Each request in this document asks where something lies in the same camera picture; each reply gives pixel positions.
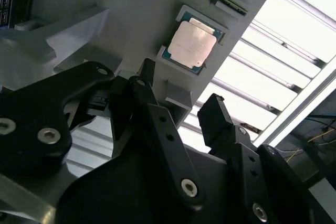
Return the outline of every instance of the yellow wire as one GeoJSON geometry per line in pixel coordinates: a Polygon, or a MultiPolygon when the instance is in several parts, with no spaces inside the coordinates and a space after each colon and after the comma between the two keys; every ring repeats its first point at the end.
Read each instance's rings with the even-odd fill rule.
{"type": "MultiPolygon", "coordinates": [[[[320,135],[317,135],[317,136],[311,138],[310,140],[308,140],[308,143],[314,141],[315,139],[318,139],[319,137],[322,137],[322,136],[324,136],[324,135],[327,135],[328,133],[330,133],[330,132],[332,132],[332,131],[334,131],[334,130],[335,130],[335,129],[331,129],[331,130],[329,130],[329,131],[327,131],[327,132],[324,132],[324,133],[322,133],[322,134],[320,134],[320,135]]],[[[291,156],[287,159],[286,162],[288,163],[288,162],[295,156],[295,154],[297,154],[297,152],[300,151],[300,150],[301,150],[300,148],[297,149],[297,150],[293,153],[293,155],[291,155],[291,156]]]]}

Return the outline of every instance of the ceiling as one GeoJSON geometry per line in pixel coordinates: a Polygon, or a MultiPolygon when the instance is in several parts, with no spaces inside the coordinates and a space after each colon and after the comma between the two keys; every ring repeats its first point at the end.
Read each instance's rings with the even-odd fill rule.
{"type": "MultiPolygon", "coordinates": [[[[183,142],[208,151],[196,115],[215,92],[256,146],[276,146],[336,87],[336,9],[333,0],[267,0],[264,5],[265,0],[243,1],[249,6],[243,19],[209,0],[34,0],[32,14],[54,21],[97,3],[109,8],[102,36],[64,62],[64,68],[94,60],[99,49],[116,62],[116,71],[137,72],[144,58],[157,59],[187,4],[230,33],[224,45],[214,47],[201,76],[190,77],[157,60],[153,89],[162,104],[180,112],[176,121],[183,142]],[[179,110],[167,102],[168,82],[190,95],[189,108],[179,110]]],[[[110,158],[109,121],[97,121],[73,134],[68,165],[78,175],[110,158]]]]}

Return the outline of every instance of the black mechanical bracket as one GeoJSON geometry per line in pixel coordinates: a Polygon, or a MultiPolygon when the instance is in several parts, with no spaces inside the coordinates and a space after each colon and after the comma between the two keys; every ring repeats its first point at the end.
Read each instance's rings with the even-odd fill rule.
{"type": "Polygon", "coordinates": [[[147,145],[158,154],[172,194],[186,206],[200,209],[204,192],[168,109],[158,105],[148,81],[131,77],[129,83],[136,103],[133,116],[140,119],[138,122],[143,122],[138,128],[140,126],[145,133],[147,145]],[[195,195],[187,195],[183,183],[195,195]]]}
{"type": "Polygon", "coordinates": [[[69,127],[82,96],[113,77],[105,66],[88,62],[1,97],[0,170],[58,169],[71,147],[69,127]]]}
{"type": "Polygon", "coordinates": [[[227,195],[227,221],[273,223],[259,155],[246,130],[233,125],[223,101],[212,94],[198,118],[205,144],[212,148],[210,154],[226,160],[231,168],[228,183],[234,193],[227,195]],[[245,214],[237,216],[235,209],[244,209],[245,214]]]}
{"type": "Polygon", "coordinates": [[[280,223],[334,224],[277,150],[269,145],[258,147],[271,202],[272,213],[280,223]]]}

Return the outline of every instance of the cable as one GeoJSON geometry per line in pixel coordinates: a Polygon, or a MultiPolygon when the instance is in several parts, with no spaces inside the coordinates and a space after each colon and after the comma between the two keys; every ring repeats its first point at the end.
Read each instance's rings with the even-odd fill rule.
{"type": "Polygon", "coordinates": [[[315,120],[315,119],[312,119],[312,118],[306,118],[305,120],[317,122],[317,123],[320,123],[320,124],[323,124],[323,125],[327,126],[328,128],[332,128],[332,129],[336,130],[336,128],[333,127],[333,126],[331,126],[330,124],[323,123],[323,122],[321,122],[319,120],[315,120]]]}
{"type": "Polygon", "coordinates": [[[324,136],[321,136],[322,140],[324,141],[325,145],[331,145],[332,148],[326,147],[327,150],[336,152],[336,146],[332,144],[332,141],[327,141],[324,139],[324,136]]]}
{"type": "Polygon", "coordinates": [[[335,119],[335,114],[309,115],[307,118],[335,119]]]}
{"type": "MultiPolygon", "coordinates": [[[[327,135],[328,133],[330,133],[330,132],[332,132],[332,131],[334,131],[334,130],[336,130],[336,128],[333,128],[333,129],[331,129],[331,130],[329,130],[329,131],[327,131],[327,132],[324,132],[324,133],[322,133],[322,134],[320,134],[320,135],[317,135],[317,136],[311,138],[310,140],[308,140],[308,143],[314,141],[315,139],[318,139],[318,138],[321,137],[321,136],[327,135]]],[[[298,148],[298,149],[293,153],[293,155],[291,155],[291,156],[286,160],[286,162],[288,163],[288,162],[295,156],[295,154],[297,154],[297,152],[300,151],[300,150],[301,150],[301,149],[298,148]]]]}
{"type": "Polygon", "coordinates": [[[291,155],[291,156],[286,160],[286,162],[288,163],[293,157],[295,157],[295,154],[297,154],[297,152],[298,152],[299,150],[301,150],[301,149],[297,149],[297,150],[293,153],[293,155],[291,155]]]}
{"type": "Polygon", "coordinates": [[[295,154],[295,156],[294,157],[296,157],[296,156],[300,156],[301,154],[303,154],[304,152],[300,152],[300,153],[297,153],[297,154],[295,154]]]}
{"type": "Polygon", "coordinates": [[[308,140],[308,143],[310,143],[311,141],[314,141],[315,139],[317,139],[317,138],[319,138],[319,137],[321,137],[321,136],[327,135],[328,133],[330,133],[330,132],[332,132],[332,131],[334,131],[334,130],[335,130],[335,128],[333,128],[333,129],[331,129],[331,130],[328,130],[328,131],[326,131],[326,132],[324,132],[324,133],[322,133],[322,134],[320,134],[320,135],[317,135],[317,136],[311,138],[310,140],[308,140]]]}
{"type": "Polygon", "coordinates": [[[280,150],[280,149],[278,149],[278,148],[275,148],[277,151],[279,151],[279,152],[282,152],[282,153],[293,153],[293,152],[295,152],[296,151],[296,149],[294,149],[294,150],[280,150]]]}
{"type": "Polygon", "coordinates": [[[332,141],[330,141],[330,142],[327,142],[327,143],[319,144],[319,146],[332,144],[332,143],[334,143],[334,142],[336,142],[336,139],[334,139],[334,140],[332,140],[332,141]]]}

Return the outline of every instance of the screw hole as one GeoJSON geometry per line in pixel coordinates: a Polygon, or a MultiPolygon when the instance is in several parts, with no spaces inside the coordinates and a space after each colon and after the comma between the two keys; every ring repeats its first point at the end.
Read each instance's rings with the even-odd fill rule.
{"type": "Polygon", "coordinates": [[[189,191],[193,191],[194,187],[191,184],[186,184],[185,188],[187,188],[189,191]]]}
{"type": "Polygon", "coordinates": [[[271,147],[268,146],[267,150],[270,152],[270,154],[275,155],[275,152],[271,147]]]}
{"type": "Polygon", "coordinates": [[[54,134],[54,132],[46,131],[46,132],[44,132],[44,137],[46,137],[48,139],[53,139],[55,137],[55,134],[54,134]]]}
{"type": "Polygon", "coordinates": [[[253,176],[258,177],[258,174],[257,174],[257,172],[255,170],[252,169],[251,173],[252,173],[253,176]]]}
{"type": "Polygon", "coordinates": [[[167,139],[168,139],[169,141],[174,141],[174,137],[173,137],[173,135],[171,135],[171,134],[167,134],[166,137],[167,137],[167,139]]]}
{"type": "Polygon", "coordinates": [[[142,80],[137,80],[137,83],[140,84],[140,85],[146,86],[146,83],[142,80]]]}
{"type": "Polygon", "coordinates": [[[105,69],[102,69],[102,68],[98,68],[98,72],[100,72],[103,75],[107,75],[108,74],[108,72],[105,69]]]}
{"type": "Polygon", "coordinates": [[[239,129],[239,131],[240,131],[243,135],[246,135],[247,132],[245,131],[244,128],[239,127],[238,129],[239,129]]]}
{"type": "Polygon", "coordinates": [[[9,128],[8,123],[0,123],[0,130],[6,130],[9,128]]]}
{"type": "Polygon", "coordinates": [[[257,215],[260,217],[264,217],[264,213],[260,210],[260,208],[256,209],[257,215]]]}

